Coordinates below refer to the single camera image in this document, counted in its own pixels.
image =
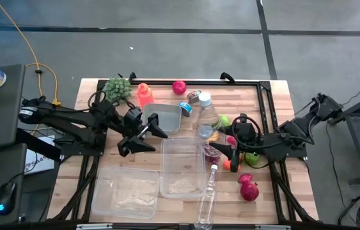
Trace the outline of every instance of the white paper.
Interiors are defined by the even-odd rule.
[[[54,138],[54,135],[51,135],[48,137],[39,137],[39,139],[41,139],[42,141],[54,146],[53,138]],[[35,162],[35,160],[36,160],[35,152],[32,150],[29,150],[29,149],[26,151],[25,171],[24,171],[25,175],[54,169],[54,161],[53,160],[51,160],[39,153],[37,153],[37,154],[38,154],[38,160]],[[28,172],[29,170],[32,169],[32,167],[35,164],[36,164],[35,168],[32,171]]]

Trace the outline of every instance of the concrete floor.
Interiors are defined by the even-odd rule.
[[[263,0],[268,29],[360,31],[360,0]],[[2,0],[23,25],[121,28],[260,29],[255,0]],[[0,24],[10,23],[0,11]],[[83,77],[270,79],[262,35],[173,33],[25,33],[39,62],[52,67],[59,98],[73,107]],[[278,79],[287,80],[298,111],[317,93],[344,103],[360,90],[360,36],[270,36]],[[0,31],[0,65],[32,63],[18,32]],[[38,96],[34,68],[26,72],[24,96]],[[43,75],[43,91],[52,98],[53,79]],[[360,100],[354,99],[346,107]],[[310,176],[320,220],[336,223],[343,210],[325,124],[314,129],[308,146]],[[360,176],[360,162],[347,126],[329,127],[344,200],[360,195],[347,180]],[[29,205],[29,220],[43,204]],[[351,212],[355,218],[356,211]],[[343,223],[354,226],[345,217]]]

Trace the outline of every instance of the wooden tabletop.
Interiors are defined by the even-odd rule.
[[[96,91],[98,79],[82,79],[77,95],[75,109],[86,109],[89,96]],[[286,120],[294,117],[292,101],[289,94],[287,81],[273,80],[271,81],[272,95],[278,117],[278,123],[282,124]],[[258,105],[258,97],[256,88],[249,86],[188,86],[184,95],[175,95],[171,86],[152,86],[155,103],[159,104],[175,104],[186,101],[185,96],[188,92],[201,89],[208,91],[212,95],[212,102],[219,114],[225,114],[233,119],[241,112],[258,122],[262,127],[260,119],[260,110]],[[132,95],[135,95],[136,89],[133,89]],[[269,115],[269,106],[264,95],[267,117]],[[117,110],[124,115],[127,112],[127,106],[119,106]],[[181,129],[178,134],[170,136],[195,136],[195,122],[200,110],[199,105],[193,106],[193,113],[189,118],[182,117]],[[104,156],[100,158],[99,167],[122,166],[135,167],[142,169],[152,169],[160,171],[160,143],[161,139],[147,137],[147,143],[155,146],[156,152],[151,153],[135,153],[123,158],[118,154],[117,143],[121,140],[121,135],[115,131],[107,132],[107,142]],[[60,169],[56,186],[54,188],[51,205],[49,208],[48,218],[58,214],[62,207],[66,205],[76,190],[79,171],[81,168],[82,157],[70,157],[63,162]],[[258,165],[266,163],[261,158]],[[224,170],[220,167],[217,172],[217,202],[215,205],[214,223],[216,224],[274,224],[277,222],[276,210],[272,186],[270,182],[269,168],[252,169],[246,165],[242,166],[240,172],[234,173]],[[308,171],[303,162],[298,159],[288,158],[286,160],[288,177],[293,194],[302,204],[305,210],[314,218],[318,219],[315,200]],[[237,183],[238,177],[242,173],[251,173],[253,180],[257,182],[260,195],[254,202],[247,202],[242,199],[239,194],[240,185]],[[286,207],[286,199],[281,191],[281,199],[285,217],[288,218]],[[83,193],[80,215],[84,209],[86,200],[86,192]],[[109,217],[95,215],[91,213],[91,222],[164,222],[164,223],[193,223],[195,221],[198,209],[198,200],[182,201],[178,199],[167,199],[161,195],[157,201],[157,211],[154,218],[150,220]]]

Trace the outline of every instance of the computer mouse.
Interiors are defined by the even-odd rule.
[[[16,184],[12,182],[0,186],[0,215],[11,213],[15,207]]]

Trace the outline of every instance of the small green object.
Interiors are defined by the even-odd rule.
[[[248,165],[255,166],[259,162],[259,155],[256,153],[245,153],[244,156]]]
[[[123,100],[130,96],[130,82],[124,78],[110,78],[104,85],[103,91],[106,93],[106,99],[110,102]]]
[[[221,120],[221,125],[223,127],[230,126],[230,120],[228,119],[227,115],[220,115],[219,119]]]

